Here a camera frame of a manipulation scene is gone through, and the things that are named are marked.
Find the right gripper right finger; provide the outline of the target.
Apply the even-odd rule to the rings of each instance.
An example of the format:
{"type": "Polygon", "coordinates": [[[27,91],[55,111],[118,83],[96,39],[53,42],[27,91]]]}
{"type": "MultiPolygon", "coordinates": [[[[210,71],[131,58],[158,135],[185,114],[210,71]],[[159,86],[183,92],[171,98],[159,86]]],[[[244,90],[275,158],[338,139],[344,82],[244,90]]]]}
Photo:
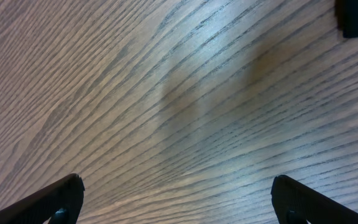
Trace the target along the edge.
{"type": "Polygon", "coordinates": [[[358,224],[358,213],[287,175],[274,178],[272,205],[279,224],[358,224]]]}

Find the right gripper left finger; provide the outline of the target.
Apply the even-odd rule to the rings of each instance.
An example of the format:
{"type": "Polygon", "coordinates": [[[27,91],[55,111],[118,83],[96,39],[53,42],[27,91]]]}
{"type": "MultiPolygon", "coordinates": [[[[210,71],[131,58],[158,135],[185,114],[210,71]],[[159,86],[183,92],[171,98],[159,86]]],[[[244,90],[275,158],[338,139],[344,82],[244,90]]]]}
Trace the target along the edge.
{"type": "Polygon", "coordinates": [[[85,186],[78,174],[66,177],[0,211],[0,224],[76,224],[84,200],[85,186]]]}

